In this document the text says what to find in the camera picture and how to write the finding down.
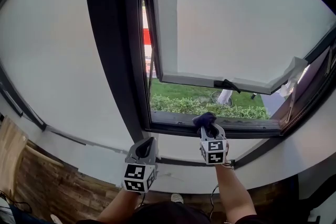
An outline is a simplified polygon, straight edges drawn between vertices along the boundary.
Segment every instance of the white post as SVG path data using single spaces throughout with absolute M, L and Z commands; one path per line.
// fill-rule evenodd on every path
M 229 102 L 229 98 L 232 95 L 232 90 L 222 90 L 220 93 L 217 103 L 218 104 L 227 104 Z

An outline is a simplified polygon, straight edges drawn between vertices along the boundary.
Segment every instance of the green lawn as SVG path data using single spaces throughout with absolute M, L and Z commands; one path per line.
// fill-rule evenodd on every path
M 201 103 L 212 103 L 211 94 L 214 91 L 220 91 L 220 89 L 179 85 L 171 83 L 161 83 L 158 79 L 152 81 L 152 94 L 162 95 L 169 98 L 192 98 L 193 100 L 199 100 Z M 258 94 L 253 100 L 251 99 L 251 93 L 237 92 L 232 93 L 233 105 L 238 106 L 264 106 L 263 101 Z

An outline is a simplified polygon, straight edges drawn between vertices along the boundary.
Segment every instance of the person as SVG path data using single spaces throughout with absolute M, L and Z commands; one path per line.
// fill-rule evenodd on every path
M 257 216 L 252 199 L 236 177 L 235 172 L 222 165 L 215 165 L 215 169 L 220 200 L 224 206 L 228 223 L 266 224 L 265 220 Z M 179 194 L 173 194 L 172 201 L 144 205 L 135 209 L 138 197 L 138 193 L 122 189 L 97 220 L 81 220 L 77 224 L 207 224 L 211 222 L 206 213 L 184 205 L 183 198 Z

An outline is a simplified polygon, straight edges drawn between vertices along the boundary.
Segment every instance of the shrub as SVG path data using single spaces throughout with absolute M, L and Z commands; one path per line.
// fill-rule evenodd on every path
M 168 111 L 185 114 L 201 115 L 205 112 L 213 112 L 216 116 L 227 118 L 242 119 L 269 119 L 266 108 L 260 106 L 242 107 L 236 106 L 229 108 L 221 104 L 201 104 L 197 100 L 191 98 L 170 99 L 161 95 L 154 94 L 151 99 L 151 108 L 153 110 Z

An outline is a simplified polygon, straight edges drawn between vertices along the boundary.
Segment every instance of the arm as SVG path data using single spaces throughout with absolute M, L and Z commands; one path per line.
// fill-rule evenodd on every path
M 227 220 L 236 223 L 244 216 L 256 215 L 252 199 L 232 169 L 215 165 L 219 194 Z
M 138 193 L 121 189 L 108 207 L 100 213 L 97 221 L 106 224 L 123 223 L 133 215 L 138 197 Z

